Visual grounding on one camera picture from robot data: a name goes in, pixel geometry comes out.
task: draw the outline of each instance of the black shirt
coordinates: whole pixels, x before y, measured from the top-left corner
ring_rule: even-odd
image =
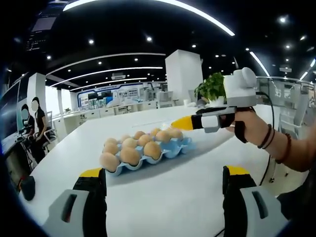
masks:
[[[36,123],[38,124],[39,128],[39,135],[44,129],[44,123],[42,119],[43,117],[45,117],[45,113],[41,108],[39,108],[38,111],[35,113]]]
[[[23,122],[23,125],[25,127],[27,127],[25,129],[26,133],[30,133],[31,129],[33,129],[33,131],[35,131],[35,120],[31,115],[29,116],[28,119],[26,119],[26,120],[23,119],[22,122]]]

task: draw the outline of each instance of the potted plant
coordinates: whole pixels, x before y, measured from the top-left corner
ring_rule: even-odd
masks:
[[[200,94],[211,106],[223,105],[226,99],[223,82],[224,76],[221,73],[210,75],[194,90],[195,97]]]

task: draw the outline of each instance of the green plant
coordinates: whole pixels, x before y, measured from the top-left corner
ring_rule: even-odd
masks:
[[[224,96],[225,98],[226,94],[223,82],[224,76],[221,73],[214,73],[213,75],[210,75],[194,90],[195,97],[197,97],[198,93],[200,93],[201,96],[209,99],[210,101],[217,100],[220,96]]]

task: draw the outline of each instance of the black wristband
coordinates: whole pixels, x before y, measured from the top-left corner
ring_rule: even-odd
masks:
[[[268,146],[271,144],[271,142],[273,141],[273,139],[275,137],[275,133],[276,133],[276,131],[273,129],[273,134],[272,134],[272,138],[271,138],[270,142],[265,147],[263,147],[262,149],[265,150],[266,148],[268,148]]]
[[[259,149],[261,149],[261,148],[267,143],[267,141],[268,141],[268,139],[269,139],[269,137],[270,137],[271,129],[272,129],[271,124],[268,124],[268,127],[269,127],[268,133],[267,133],[265,139],[263,139],[263,142],[261,143],[261,145],[258,146]]]

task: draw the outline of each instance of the human hand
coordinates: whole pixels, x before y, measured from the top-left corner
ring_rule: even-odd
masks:
[[[236,112],[235,121],[243,121],[245,123],[245,139],[256,145],[260,146],[265,139],[269,127],[255,112],[245,111],[245,112]],[[226,128],[229,132],[235,132],[234,127]]]

